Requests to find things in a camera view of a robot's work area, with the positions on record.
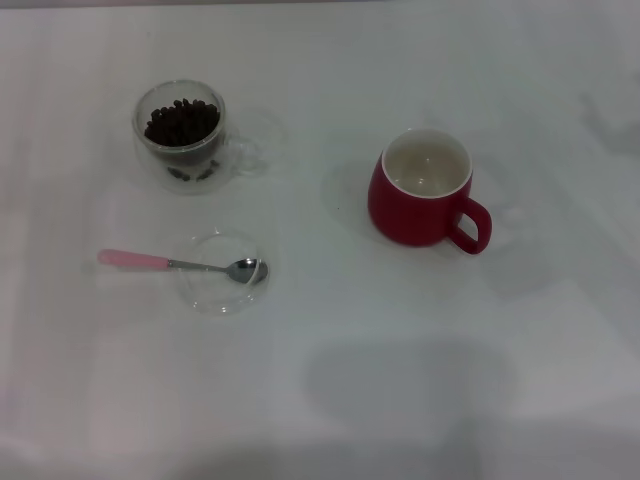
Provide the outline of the round clear glass saucer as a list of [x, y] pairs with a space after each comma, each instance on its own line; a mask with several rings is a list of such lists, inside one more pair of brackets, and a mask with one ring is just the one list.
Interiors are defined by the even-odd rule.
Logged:
[[193, 237], [172, 258], [179, 264], [173, 278], [181, 298], [213, 315], [235, 313], [255, 302], [272, 273], [260, 245], [234, 230]]

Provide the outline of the double-wall glass cup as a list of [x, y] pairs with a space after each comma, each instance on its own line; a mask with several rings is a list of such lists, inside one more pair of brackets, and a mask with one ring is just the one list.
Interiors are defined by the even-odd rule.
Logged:
[[[220, 122], [205, 139], [184, 147], [165, 147], [144, 136], [151, 113], [175, 100], [203, 100], [217, 106]], [[266, 168], [259, 144], [240, 134], [222, 95], [196, 80], [172, 80], [148, 90], [132, 115], [134, 151], [146, 173], [164, 188], [181, 195], [213, 191], [233, 176], [256, 175]]]

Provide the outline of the coffee beans pile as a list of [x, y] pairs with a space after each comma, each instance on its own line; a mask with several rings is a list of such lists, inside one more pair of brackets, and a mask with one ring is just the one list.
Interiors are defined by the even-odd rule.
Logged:
[[146, 123], [144, 136], [165, 147], [184, 147], [210, 135], [220, 122], [217, 106], [203, 100], [186, 98], [156, 109]]

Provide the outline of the pink-handled metal spoon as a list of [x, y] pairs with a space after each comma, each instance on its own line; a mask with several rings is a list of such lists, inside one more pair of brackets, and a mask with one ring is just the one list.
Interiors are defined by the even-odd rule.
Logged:
[[259, 283], [266, 280], [269, 275], [268, 265], [258, 259], [241, 259], [227, 267], [219, 267], [123, 250], [104, 249], [97, 254], [97, 260], [103, 265], [125, 269], [157, 271], [183, 270], [220, 273], [224, 274], [231, 281], [240, 284]]

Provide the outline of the red ceramic mug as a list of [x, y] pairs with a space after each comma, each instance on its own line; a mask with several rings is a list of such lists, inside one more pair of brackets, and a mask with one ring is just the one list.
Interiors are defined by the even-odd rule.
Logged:
[[381, 152], [368, 189], [374, 226], [409, 246], [443, 240], [477, 255], [491, 239], [488, 210], [470, 197], [473, 163], [467, 149], [448, 133], [410, 129]]

